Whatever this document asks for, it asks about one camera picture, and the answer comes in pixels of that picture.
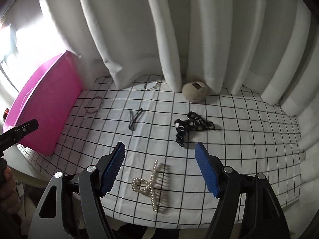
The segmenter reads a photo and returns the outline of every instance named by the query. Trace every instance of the sunlight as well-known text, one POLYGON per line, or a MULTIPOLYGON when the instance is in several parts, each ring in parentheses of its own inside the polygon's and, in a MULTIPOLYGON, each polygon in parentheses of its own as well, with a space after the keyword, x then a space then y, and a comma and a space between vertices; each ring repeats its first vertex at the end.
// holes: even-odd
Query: sunlight
POLYGON ((24 68, 35 71, 42 63, 62 53, 66 47, 55 29, 44 18, 16 32, 19 56, 24 68))
POLYGON ((25 63, 25 60, 18 55, 17 57, 13 54, 9 55, 7 60, 7 67, 3 66, 3 69, 13 85, 21 91, 23 86, 29 80, 31 75, 34 73, 33 69, 30 69, 25 63))
POLYGON ((3 60, 4 56, 10 53, 10 25, 0 29, 0 61, 3 60))

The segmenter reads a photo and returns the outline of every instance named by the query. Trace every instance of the table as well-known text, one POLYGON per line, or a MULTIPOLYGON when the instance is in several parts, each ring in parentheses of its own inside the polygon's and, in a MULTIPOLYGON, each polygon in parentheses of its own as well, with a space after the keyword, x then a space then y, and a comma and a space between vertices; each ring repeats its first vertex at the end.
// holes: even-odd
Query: table
MULTIPOLYGON (((94 99, 89 112, 101 100, 94 99)), ((26 159, 51 177, 61 170, 66 174, 82 171, 111 153, 118 141, 125 144, 126 157, 110 193, 101 199, 106 215, 118 220, 159 228, 208 227, 218 200, 207 191, 194 155, 196 142, 239 173, 263 172, 282 206, 299 196, 299 126, 278 105, 264 103, 260 95, 245 87, 237 96, 226 88, 219 95, 207 95, 203 103, 189 103, 182 93, 172 92, 162 76, 142 76, 132 87, 117 90, 111 77, 99 78, 90 91, 82 91, 61 132, 54 154, 43 157, 18 146, 26 159), (155 90, 146 91, 149 80, 157 80, 155 90), (103 103, 94 114, 86 113, 88 101, 101 96, 103 103), (130 110, 142 107, 135 131, 128 129, 130 110), (213 121, 218 131, 191 132, 185 148, 175 141, 174 120, 185 120, 189 111, 213 121), (150 198, 135 193, 135 177, 150 178, 158 160, 155 194, 159 211, 150 198)), ((240 198, 236 222, 243 216, 244 195, 240 198)))

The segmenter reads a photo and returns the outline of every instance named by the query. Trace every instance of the pearl beads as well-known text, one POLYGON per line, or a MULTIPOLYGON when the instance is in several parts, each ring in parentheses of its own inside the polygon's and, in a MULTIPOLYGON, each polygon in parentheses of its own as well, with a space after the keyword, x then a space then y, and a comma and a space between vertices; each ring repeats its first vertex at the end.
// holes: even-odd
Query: pearl beads
POLYGON ((152 207, 153 207, 153 211, 156 212, 157 209, 156 209, 156 203, 155 203, 155 197, 154 197, 154 191, 153 191, 153 179, 155 177, 155 172, 156 172, 156 166, 157 166, 157 160, 155 160, 154 162, 154 165, 153 165, 153 170, 152 170, 152 174, 151 174, 151 177, 150 177, 150 180, 147 181, 145 179, 142 179, 142 178, 134 178, 133 181, 132 181, 132 189, 135 191, 135 192, 147 192, 149 191, 150 192, 150 196, 151 196, 151 203, 152 203, 152 207), (146 187, 145 188, 142 188, 142 189, 138 189, 137 188, 137 184, 146 184, 146 187))

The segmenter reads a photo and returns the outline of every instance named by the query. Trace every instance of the blue gripper pad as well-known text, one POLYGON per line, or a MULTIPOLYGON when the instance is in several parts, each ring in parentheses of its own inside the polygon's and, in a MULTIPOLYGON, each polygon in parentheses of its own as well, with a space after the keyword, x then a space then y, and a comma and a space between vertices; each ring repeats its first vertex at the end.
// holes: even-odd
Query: blue gripper pad
POLYGON ((111 191, 117 174, 125 158, 125 145, 121 142, 119 143, 119 147, 112 155, 112 158, 110 159, 107 167, 105 168, 101 176, 101 187, 99 189, 100 197, 104 197, 106 193, 111 191))
POLYGON ((204 145, 199 142, 195 146, 195 158, 202 176, 205 180, 207 189, 210 193, 214 194, 215 198, 219 198, 220 189, 218 187, 218 177, 217 174, 208 160, 209 154, 204 147, 204 145))

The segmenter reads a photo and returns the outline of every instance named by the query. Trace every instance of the hand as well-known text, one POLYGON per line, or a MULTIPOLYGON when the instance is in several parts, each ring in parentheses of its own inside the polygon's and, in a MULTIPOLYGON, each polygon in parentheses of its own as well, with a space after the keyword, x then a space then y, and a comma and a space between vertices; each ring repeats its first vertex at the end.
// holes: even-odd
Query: hand
POLYGON ((21 208, 20 198, 15 191, 16 181, 9 167, 4 171, 6 182, 0 188, 0 208, 8 214, 16 214, 21 208))

